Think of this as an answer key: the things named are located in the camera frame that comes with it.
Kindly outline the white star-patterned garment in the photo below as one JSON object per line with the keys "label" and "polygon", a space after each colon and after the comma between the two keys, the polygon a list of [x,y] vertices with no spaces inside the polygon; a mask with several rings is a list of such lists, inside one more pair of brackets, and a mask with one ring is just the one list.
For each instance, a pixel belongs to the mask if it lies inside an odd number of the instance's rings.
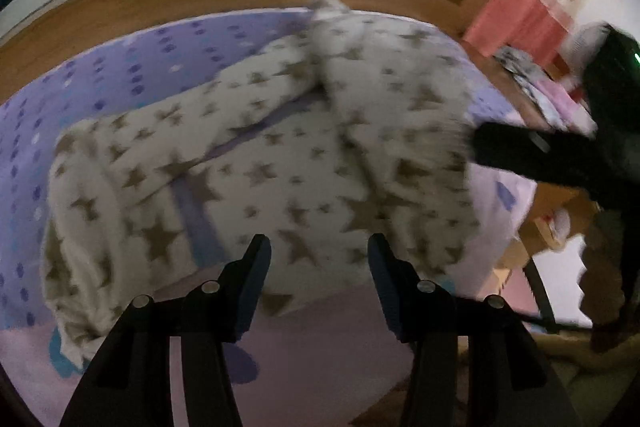
{"label": "white star-patterned garment", "polygon": [[198,271],[203,227],[218,263],[268,236],[270,315],[364,283],[378,232],[444,272],[478,228],[471,95],[438,28],[312,0],[305,29],[214,80],[74,124],[55,144],[42,252],[62,355],[84,365],[134,297]]}

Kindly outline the crumpled patterned clothes pile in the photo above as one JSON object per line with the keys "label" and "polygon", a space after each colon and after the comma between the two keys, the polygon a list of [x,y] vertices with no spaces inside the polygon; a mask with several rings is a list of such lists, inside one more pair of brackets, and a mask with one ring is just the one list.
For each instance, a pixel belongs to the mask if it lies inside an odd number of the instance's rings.
{"label": "crumpled patterned clothes pile", "polygon": [[513,77],[551,128],[594,135],[597,124],[585,105],[574,101],[564,84],[553,81],[528,53],[503,46],[494,59]]}

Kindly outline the pink red hanging cloth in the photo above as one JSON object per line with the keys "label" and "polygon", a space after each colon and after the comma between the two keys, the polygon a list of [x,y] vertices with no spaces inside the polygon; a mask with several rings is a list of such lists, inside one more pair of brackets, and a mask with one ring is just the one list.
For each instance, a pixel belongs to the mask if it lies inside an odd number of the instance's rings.
{"label": "pink red hanging cloth", "polygon": [[463,35],[483,56],[504,46],[546,67],[574,25],[577,0],[489,0]]}

